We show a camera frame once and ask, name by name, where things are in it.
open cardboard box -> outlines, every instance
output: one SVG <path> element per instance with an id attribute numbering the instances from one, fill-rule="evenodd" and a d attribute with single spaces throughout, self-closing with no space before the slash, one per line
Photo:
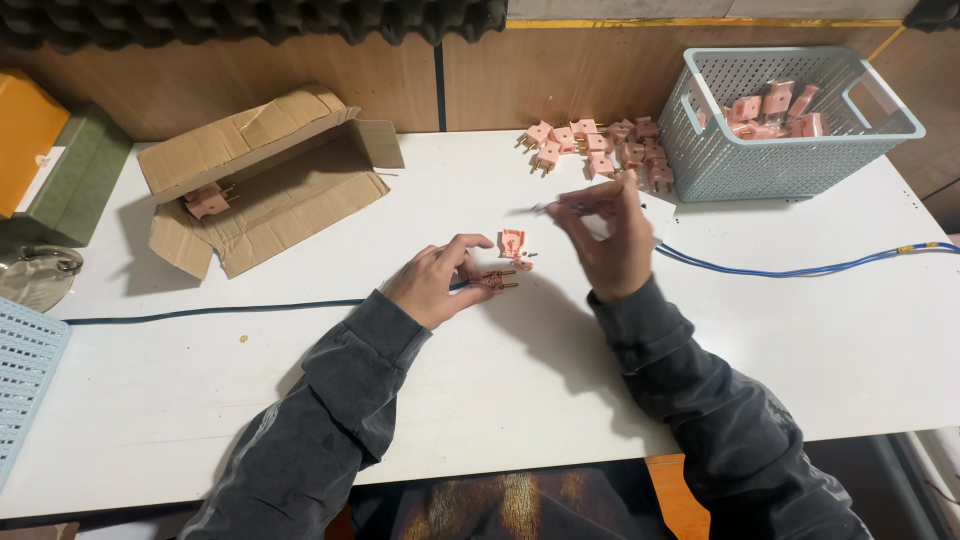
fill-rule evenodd
<path id="1" fill-rule="evenodd" d="M 150 249 L 201 280 L 216 250 L 233 278 L 383 197 L 372 167 L 403 167 L 394 124 L 358 112 L 304 86 L 140 152 L 157 204 Z M 180 197 L 214 181 L 239 198 L 193 217 Z"/>

hand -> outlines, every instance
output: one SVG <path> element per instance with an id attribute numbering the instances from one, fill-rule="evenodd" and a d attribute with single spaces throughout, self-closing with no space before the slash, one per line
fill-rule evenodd
<path id="1" fill-rule="evenodd" d="M 593 238 L 584 222 L 570 211 L 569 206 L 576 203 L 593 205 L 607 222 L 609 238 Z M 564 193 L 560 202 L 547 207 L 547 213 L 573 241 L 600 302 L 625 298 L 650 279 L 654 229 L 643 217 L 636 181 L 604 182 Z"/>
<path id="2" fill-rule="evenodd" d="M 462 281 L 478 281 L 481 273 L 467 248 L 489 249 L 493 242 L 482 234 L 457 234 L 442 247 L 427 246 L 406 263 L 384 294 L 429 330 L 437 328 L 465 307 L 493 296 L 489 287 L 468 287 L 450 294 L 456 270 Z"/>

cardboard box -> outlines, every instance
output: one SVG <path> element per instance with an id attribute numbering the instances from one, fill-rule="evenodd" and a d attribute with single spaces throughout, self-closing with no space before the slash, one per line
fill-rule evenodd
<path id="1" fill-rule="evenodd" d="M 144 150 L 150 249 L 201 280 L 216 250 L 233 278 L 383 197 L 372 167 L 403 167 L 394 124 L 358 112 L 305 86 Z M 215 181 L 239 198 L 196 219 L 180 197 Z"/>
<path id="2" fill-rule="evenodd" d="M 0 234 L 70 248 L 90 242 L 133 141 L 94 103 L 70 108 L 54 142 L 62 150 L 28 207 L 0 221 Z"/>
<path id="3" fill-rule="evenodd" d="M 10 217 L 70 113 L 19 69 L 0 69 L 0 217 Z"/>

gray sleeve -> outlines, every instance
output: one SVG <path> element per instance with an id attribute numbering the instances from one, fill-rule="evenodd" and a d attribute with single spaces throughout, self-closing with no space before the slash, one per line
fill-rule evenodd
<path id="1" fill-rule="evenodd" d="M 588 301 L 634 399 L 686 454 L 684 479 L 710 512 L 710 538 L 870 538 L 843 486 L 810 464 L 783 405 L 701 349 L 653 278 L 618 302 Z"/>
<path id="2" fill-rule="evenodd" d="M 303 379 L 258 414 L 178 537 L 320 538 L 357 471 L 394 438 L 396 392 L 431 333 L 379 291 L 303 361 Z"/>

perforated basket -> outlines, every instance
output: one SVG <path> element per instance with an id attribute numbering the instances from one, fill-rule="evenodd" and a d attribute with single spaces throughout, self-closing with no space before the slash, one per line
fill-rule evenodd
<path id="1" fill-rule="evenodd" d="M 66 323 L 0 298 L 0 489 L 69 336 Z"/>
<path id="2" fill-rule="evenodd" d="M 686 67 L 660 115 L 660 140 L 685 202 L 823 193 L 924 127 L 859 54 L 847 47 L 687 49 Z M 720 112 L 772 79 L 820 87 L 807 108 L 833 136 L 742 140 Z M 863 82 L 889 116 L 871 126 L 850 99 Z M 695 111 L 707 115 L 700 127 Z"/>

